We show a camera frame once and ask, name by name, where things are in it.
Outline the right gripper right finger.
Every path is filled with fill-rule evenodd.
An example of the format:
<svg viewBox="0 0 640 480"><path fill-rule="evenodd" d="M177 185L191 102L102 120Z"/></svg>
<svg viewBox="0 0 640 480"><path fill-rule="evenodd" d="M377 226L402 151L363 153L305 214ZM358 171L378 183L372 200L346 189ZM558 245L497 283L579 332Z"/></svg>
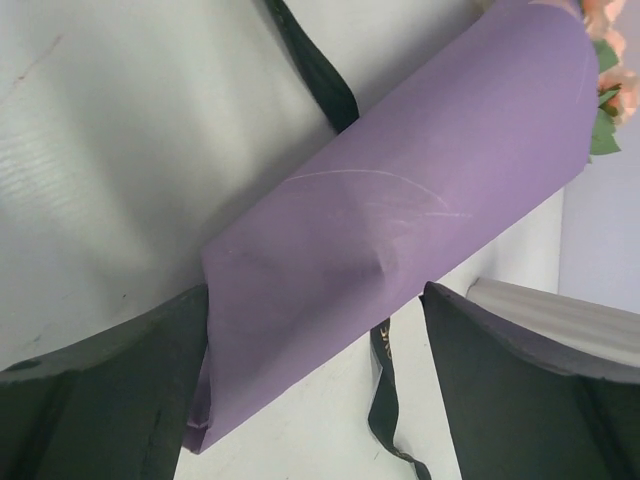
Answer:
<svg viewBox="0 0 640 480"><path fill-rule="evenodd" d="M636 479L639 370L565 346L438 283L421 303L465 479Z"/></svg>

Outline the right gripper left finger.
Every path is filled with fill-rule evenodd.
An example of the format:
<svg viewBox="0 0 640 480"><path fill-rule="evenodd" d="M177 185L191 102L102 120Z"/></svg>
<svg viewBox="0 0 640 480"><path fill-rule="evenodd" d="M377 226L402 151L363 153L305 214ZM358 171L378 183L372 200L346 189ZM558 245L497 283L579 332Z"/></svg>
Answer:
<svg viewBox="0 0 640 480"><path fill-rule="evenodd" d="M207 343L198 285L1 373L4 479L171 479Z"/></svg>

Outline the purple wrapping paper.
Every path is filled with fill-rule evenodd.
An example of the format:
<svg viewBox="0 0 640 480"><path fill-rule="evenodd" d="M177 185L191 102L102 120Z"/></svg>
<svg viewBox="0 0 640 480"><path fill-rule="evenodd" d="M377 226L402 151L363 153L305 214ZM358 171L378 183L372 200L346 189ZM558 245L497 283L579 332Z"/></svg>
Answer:
<svg viewBox="0 0 640 480"><path fill-rule="evenodd" d="M585 167L598 61L574 1L498 1L203 249L200 453Z"/></svg>

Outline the pink rose stem one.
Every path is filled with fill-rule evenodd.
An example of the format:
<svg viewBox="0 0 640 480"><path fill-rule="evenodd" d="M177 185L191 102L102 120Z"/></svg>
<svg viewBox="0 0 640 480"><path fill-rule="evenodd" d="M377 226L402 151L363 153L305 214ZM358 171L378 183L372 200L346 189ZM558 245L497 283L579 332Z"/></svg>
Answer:
<svg viewBox="0 0 640 480"><path fill-rule="evenodd" d="M620 151L615 135L639 107L639 75L624 66L624 36L615 29L625 1L579 2L586 33L599 62L597 114L591 134L589 158Z"/></svg>

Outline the black ribbon gold lettering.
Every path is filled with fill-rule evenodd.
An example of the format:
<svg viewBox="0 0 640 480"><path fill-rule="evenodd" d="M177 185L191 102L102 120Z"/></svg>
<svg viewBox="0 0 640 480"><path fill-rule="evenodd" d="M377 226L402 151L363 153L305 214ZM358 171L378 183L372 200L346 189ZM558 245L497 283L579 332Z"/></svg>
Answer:
<svg viewBox="0 0 640 480"><path fill-rule="evenodd" d="M304 84L333 130L339 134L359 117L354 94L342 76L304 32L283 0L265 0L271 19ZM369 332L371 352L380 373L369 409L369 430L384 449L411 465L416 477L428 480L431 473L420 460L399 449L394 437L399 420L399 400L390 345L390 320Z"/></svg>

